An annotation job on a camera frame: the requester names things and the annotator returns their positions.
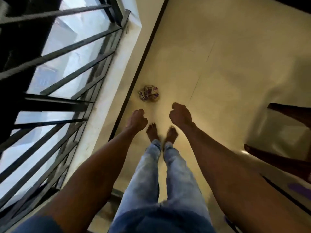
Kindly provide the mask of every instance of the dark blue t-shirt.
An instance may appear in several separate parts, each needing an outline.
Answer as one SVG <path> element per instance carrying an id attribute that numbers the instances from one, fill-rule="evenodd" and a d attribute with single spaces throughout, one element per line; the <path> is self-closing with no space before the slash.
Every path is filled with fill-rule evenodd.
<path id="1" fill-rule="evenodd" d="M 170 208 L 142 208 L 124 213 L 111 225 L 109 233 L 215 233 L 210 222 L 192 212 Z M 60 226 L 48 216 L 33 216 L 22 223 L 14 233 L 63 233 Z"/>

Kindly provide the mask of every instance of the bare foot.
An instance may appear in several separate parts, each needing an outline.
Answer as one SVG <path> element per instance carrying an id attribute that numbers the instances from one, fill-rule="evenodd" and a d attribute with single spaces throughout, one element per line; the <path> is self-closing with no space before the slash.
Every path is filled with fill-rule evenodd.
<path id="1" fill-rule="evenodd" d="M 146 133 L 147 133 L 147 135 L 149 137 L 150 142 L 152 142 L 155 139 L 160 140 L 159 136 L 158 136 L 158 130 L 156 129 L 156 124 L 155 123 L 151 123 L 149 125 Z"/>
<path id="2" fill-rule="evenodd" d="M 173 126 L 169 127 L 169 130 L 166 134 L 166 138 L 164 140 L 164 144 L 166 142 L 171 142 L 172 144 L 174 144 L 174 142 L 176 141 L 176 138 L 178 137 L 178 133 L 176 131 L 176 129 Z"/>

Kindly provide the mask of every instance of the light blue jeans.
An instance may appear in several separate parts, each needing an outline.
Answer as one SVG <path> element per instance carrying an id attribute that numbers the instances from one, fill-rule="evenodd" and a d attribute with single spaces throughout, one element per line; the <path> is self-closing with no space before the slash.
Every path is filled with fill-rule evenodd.
<path id="1" fill-rule="evenodd" d="M 133 209 L 164 206 L 175 210 L 190 210 L 211 221 L 193 173 L 170 142 L 165 144 L 163 154 L 167 165 L 167 200 L 158 203 L 158 160 L 160 153 L 161 143 L 154 140 L 139 161 L 114 220 Z"/>

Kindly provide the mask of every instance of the left arm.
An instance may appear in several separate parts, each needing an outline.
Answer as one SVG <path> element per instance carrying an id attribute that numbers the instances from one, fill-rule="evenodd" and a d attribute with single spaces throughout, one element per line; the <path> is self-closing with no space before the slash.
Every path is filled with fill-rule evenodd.
<path id="1" fill-rule="evenodd" d="M 135 110 L 126 128 L 91 155 L 38 214 L 51 216 L 64 233 L 86 232 L 95 214 L 110 198 L 133 138 L 147 123 L 144 111 Z"/>

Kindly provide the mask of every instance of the purple object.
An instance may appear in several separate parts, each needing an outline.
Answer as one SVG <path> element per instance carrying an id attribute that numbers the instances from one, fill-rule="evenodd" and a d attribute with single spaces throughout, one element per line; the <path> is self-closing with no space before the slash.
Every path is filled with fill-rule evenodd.
<path id="1" fill-rule="evenodd" d="M 305 188 L 299 183 L 290 183 L 287 185 L 290 190 L 297 192 L 298 194 L 306 197 L 307 199 L 311 200 L 311 190 Z"/>

